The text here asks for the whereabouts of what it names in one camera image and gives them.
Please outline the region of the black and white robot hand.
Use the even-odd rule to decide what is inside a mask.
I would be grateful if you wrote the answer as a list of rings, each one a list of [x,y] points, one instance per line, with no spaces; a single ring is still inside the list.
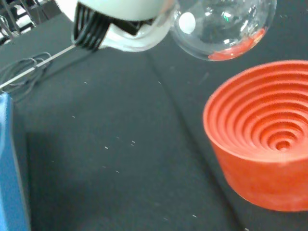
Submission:
[[[73,23],[71,41],[76,47],[96,51],[147,51],[171,29],[176,0],[58,0]]]

